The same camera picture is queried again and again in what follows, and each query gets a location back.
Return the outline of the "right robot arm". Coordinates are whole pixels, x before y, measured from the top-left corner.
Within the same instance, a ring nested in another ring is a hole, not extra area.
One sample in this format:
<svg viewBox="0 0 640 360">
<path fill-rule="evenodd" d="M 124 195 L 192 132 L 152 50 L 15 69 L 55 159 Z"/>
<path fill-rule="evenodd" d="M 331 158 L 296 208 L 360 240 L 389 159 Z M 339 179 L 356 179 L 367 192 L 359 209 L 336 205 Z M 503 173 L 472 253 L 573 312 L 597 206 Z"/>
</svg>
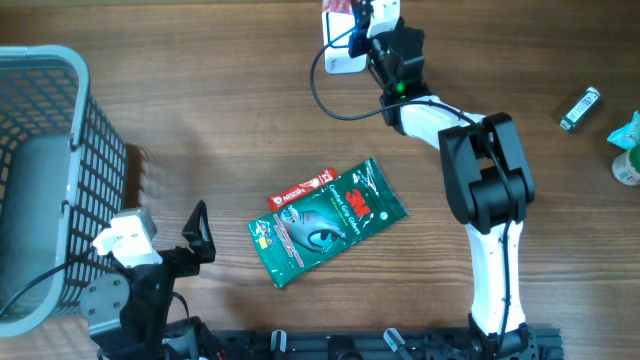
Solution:
<svg viewBox="0 0 640 360">
<path fill-rule="evenodd" d="M 474 276 L 469 328 L 486 359 L 529 347 L 519 294 L 518 252 L 535 186 L 513 119 L 444 103 L 423 78 L 422 30 L 396 1 L 355 0 L 349 54 L 365 55 L 382 90 L 380 114 L 399 133 L 439 151 L 445 194 L 467 233 Z"/>
</svg>

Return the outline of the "red white small box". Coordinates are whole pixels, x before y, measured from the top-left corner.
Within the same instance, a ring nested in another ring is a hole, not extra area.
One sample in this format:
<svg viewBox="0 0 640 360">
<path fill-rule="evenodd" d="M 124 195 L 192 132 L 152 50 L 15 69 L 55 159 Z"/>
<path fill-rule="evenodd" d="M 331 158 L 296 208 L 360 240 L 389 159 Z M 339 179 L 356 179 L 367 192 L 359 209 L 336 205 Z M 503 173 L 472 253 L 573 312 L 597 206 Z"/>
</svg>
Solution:
<svg viewBox="0 0 640 360">
<path fill-rule="evenodd" d="M 351 1 L 350 0 L 323 0 L 322 11 L 351 15 L 352 14 Z"/>
</svg>

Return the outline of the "light green tissue pack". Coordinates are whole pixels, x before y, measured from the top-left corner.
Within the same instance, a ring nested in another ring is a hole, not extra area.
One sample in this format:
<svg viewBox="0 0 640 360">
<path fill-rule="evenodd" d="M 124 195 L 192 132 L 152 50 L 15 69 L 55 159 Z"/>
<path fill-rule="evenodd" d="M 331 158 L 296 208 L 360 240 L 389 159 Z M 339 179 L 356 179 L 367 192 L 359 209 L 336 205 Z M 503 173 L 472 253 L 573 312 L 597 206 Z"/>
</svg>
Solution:
<svg viewBox="0 0 640 360">
<path fill-rule="evenodd" d="M 632 119 L 623 127 L 613 131 L 607 138 L 607 141 L 624 150 L 631 150 L 640 142 L 639 129 L 640 114 L 635 111 Z"/>
</svg>

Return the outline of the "green 3M gloves packet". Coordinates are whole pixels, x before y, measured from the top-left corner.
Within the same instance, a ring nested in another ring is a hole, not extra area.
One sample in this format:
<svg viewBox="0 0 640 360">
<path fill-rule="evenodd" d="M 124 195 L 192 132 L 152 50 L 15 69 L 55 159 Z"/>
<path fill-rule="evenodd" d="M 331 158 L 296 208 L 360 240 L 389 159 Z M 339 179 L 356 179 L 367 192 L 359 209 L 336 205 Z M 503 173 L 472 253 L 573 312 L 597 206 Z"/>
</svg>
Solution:
<svg viewBox="0 0 640 360">
<path fill-rule="evenodd" d="M 407 216 L 376 160 L 363 163 L 283 208 L 248 223 L 274 286 L 329 261 Z"/>
</svg>

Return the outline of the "green white battery pack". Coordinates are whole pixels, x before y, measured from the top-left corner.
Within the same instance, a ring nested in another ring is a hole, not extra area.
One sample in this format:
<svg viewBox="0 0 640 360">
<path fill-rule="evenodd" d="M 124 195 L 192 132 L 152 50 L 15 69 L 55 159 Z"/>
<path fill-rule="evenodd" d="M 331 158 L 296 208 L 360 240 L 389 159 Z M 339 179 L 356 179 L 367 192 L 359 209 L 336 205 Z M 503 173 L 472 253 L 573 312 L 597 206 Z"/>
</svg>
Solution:
<svg viewBox="0 0 640 360">
<path fill-rule="evenodd" d="M 596 88 L 587 88 L 569 111 L 561 117 L 559 121 L 560 127 L 569 133 L 576 130 L 579 124 L 599 103 L 600 99 L 601 94 Z"/>
</svg>

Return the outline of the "red Nescafe sachet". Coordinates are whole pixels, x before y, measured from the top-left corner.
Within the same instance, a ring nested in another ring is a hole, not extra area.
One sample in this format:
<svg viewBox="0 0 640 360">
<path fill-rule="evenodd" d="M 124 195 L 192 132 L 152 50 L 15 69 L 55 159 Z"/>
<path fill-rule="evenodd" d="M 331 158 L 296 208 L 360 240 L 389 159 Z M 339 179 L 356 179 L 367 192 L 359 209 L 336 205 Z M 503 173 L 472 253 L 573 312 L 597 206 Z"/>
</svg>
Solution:
<svg viewBox="0 0 640 360">
<path fill-rule="evenodd" d="M 313 191 L 321 188 L 327 183 L 335 180 L 338 174 L 334 168 L 327 168 L 319 175 L 305 182 L 299 183 L 285 191 L 271 195 L 267 198 L 267 204 L 272 212 L 275 212 L 285 205 L 307 196 Z"/>
</svg>

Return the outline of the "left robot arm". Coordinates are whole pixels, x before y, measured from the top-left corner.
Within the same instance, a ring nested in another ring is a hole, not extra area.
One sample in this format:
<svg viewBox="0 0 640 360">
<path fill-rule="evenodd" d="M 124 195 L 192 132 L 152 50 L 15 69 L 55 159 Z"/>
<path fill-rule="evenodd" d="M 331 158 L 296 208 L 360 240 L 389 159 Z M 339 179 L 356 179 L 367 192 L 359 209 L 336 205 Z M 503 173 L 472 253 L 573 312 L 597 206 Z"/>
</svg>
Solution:
<svg viewBox="0 0 640 360">
<path fill-rule="evenodd" d="M 92 243 L 100 255 L 114 257 L 114 270 L 93 280 L 80 297 L 91 340 L 100 359 L 224 359 L 220 341 L 197 316 L 168 321 L 175 280 L 197 276 L 215 261 L 207 208 L 199 201 L 182 236 L 185 247 L 156 251 L 156 225 L 145 208 L 115 215 Z"/>
</svg>

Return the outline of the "green lid jar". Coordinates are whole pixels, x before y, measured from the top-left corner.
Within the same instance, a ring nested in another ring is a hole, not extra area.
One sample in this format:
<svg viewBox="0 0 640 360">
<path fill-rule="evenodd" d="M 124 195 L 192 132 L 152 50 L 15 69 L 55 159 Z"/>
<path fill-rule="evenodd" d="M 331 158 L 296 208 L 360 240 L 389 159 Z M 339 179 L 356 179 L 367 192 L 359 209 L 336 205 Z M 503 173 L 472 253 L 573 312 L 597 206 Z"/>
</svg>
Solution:
<svg viewBox="0 0 640 360">
<path fill-rule="evenodd" d="M 629 186 L 639 184 L 639 151 L 640 145 L 636 145 L 614 160 L 612 173 L 622 184 Z"/>
</svg>

